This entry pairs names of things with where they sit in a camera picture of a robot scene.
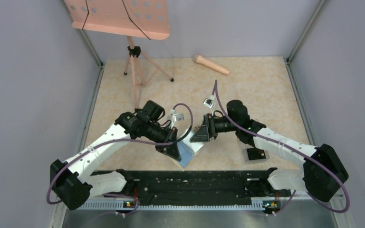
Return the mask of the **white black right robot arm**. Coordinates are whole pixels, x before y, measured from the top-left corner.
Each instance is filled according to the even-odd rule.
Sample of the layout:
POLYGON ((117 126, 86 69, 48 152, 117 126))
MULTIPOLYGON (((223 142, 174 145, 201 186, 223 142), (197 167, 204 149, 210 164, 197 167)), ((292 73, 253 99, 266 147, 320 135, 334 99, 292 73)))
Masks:
POLYGON ((300 190, 321 202, 329 202, 349 178, 332 146, 325 143, 308 145, 284 137, 251 119, 240 100, 229 101, 227 114, 222 117, 205 114, 190 142, 209 142, 219 133, 227 132, 235 132, 243 144, 273 153, 298 167, 297 170, 273 169, 259 183, 260 191, 266 196, 272 196, 278 190, 300 190))

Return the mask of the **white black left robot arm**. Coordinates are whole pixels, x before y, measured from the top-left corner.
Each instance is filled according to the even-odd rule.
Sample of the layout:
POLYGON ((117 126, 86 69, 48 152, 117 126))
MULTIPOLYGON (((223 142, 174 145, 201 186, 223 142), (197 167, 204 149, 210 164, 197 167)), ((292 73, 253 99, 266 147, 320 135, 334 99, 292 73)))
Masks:
POLYGON ((182 160, 178 150, 176 127, 163 127, 158 120, 165 109, 149 100, 134 113, 125 112, 110 125, 107 131, 92 144, 65 161, 55 160, 50 165, 50 186, 46 195, 48 204, 51 192, 69 210, 82 206, 90 197, 108 192, 128 196, 133 183, 118 171, 92 176, 106 159, 129 143, 155 146, 155 150, 178 162, 182 160))

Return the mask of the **beige leather card holder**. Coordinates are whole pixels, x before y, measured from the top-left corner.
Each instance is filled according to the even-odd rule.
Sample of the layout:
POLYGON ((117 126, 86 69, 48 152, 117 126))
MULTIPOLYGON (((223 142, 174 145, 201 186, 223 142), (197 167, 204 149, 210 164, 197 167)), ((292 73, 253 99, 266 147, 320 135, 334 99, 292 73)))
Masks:
POLYGON ((181 160, 175 163, 183 169, 186 168, 200 149, 208 142, 210 142, 210 137, 207 133, 202 133, 202 130, 190 130, 187 137, 177 143, 181 160))

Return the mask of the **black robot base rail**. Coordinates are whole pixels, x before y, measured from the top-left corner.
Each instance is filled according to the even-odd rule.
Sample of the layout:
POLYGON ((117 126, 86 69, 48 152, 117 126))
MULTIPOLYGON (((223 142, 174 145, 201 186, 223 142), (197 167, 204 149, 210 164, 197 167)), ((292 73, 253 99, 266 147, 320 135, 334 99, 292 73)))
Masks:
POLYGON ((122 193, 142 206, 251 205, 254 197, 276 197, 269 171, 125 171, 122 193))

